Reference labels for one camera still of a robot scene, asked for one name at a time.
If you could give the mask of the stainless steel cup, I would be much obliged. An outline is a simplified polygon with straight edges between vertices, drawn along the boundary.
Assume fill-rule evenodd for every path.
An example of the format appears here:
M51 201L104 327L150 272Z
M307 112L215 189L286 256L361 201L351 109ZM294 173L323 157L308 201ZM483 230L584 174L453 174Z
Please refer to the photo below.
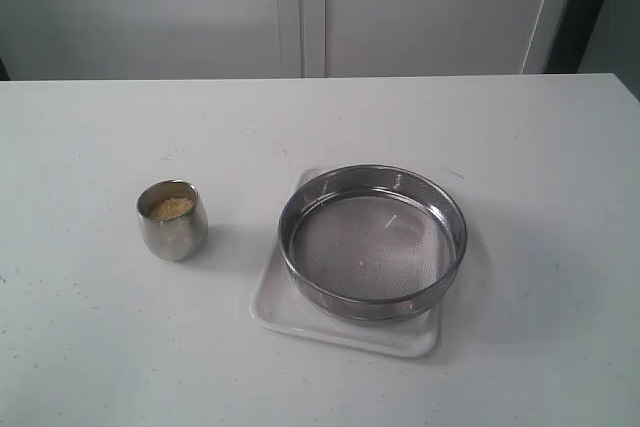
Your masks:
M194 202L186 214L169 221L149 218L151 209L170 197L188 197ZM136 211L147 248L167 261L182 261L197 253L208 235L208 219L196 187L183 180L164 180L145 189L137 199Z

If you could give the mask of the white square tray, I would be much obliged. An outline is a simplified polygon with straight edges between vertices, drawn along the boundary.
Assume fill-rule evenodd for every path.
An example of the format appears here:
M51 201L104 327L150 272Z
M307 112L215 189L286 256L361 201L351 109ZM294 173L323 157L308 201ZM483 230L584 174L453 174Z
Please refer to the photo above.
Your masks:
M324 172L307 171L298 187ZM261 326L282 334L412 358L434 348L440 331L439 304L400 321L364 322L335 316L299 292L286 269L277 235L272 257L259 278L251 313Z

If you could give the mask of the white cabinet doors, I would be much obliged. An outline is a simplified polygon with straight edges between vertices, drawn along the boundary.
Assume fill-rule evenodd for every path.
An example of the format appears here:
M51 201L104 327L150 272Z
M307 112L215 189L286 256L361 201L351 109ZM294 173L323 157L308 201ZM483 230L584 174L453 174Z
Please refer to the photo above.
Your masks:
M568 0L1 0L17 80L539 73Z

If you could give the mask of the round metal sieve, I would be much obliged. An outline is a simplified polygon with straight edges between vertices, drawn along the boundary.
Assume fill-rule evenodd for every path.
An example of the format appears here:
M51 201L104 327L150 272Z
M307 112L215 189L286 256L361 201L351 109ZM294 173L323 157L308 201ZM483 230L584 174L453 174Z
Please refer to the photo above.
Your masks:
M298 187L277 235L304 297L344 319L382 322L440 303L464 259L468 228L456 201L430 179L353 165Z

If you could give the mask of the yellow and white grains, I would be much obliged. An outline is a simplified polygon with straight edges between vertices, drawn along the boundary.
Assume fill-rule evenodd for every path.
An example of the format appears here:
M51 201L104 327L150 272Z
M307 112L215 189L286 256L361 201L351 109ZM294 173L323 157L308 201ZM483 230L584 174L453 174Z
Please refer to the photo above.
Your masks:
M176 219L188 213L194 202L188 197L170 197L157 203L150 211L149 218L157 222Z

